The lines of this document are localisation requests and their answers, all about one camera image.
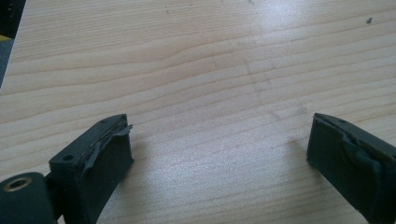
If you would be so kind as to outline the dark object with yellow edge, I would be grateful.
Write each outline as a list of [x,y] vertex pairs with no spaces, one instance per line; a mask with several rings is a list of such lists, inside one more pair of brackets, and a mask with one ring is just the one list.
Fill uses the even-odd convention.
[[26,0],[0,0],[0,41],[14,39]]

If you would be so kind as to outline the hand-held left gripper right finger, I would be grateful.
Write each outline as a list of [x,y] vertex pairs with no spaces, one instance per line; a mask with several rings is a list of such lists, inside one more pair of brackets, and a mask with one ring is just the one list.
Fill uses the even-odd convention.
[[396,147],[343,119],[317,113],[307,161],[370,224],[396,224]]

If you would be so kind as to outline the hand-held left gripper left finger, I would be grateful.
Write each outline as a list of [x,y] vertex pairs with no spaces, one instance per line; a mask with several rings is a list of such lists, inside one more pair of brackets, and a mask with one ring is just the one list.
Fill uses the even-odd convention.
[[67,224],[95,224],[132,163],[127,116],[102,119],[49,161]]

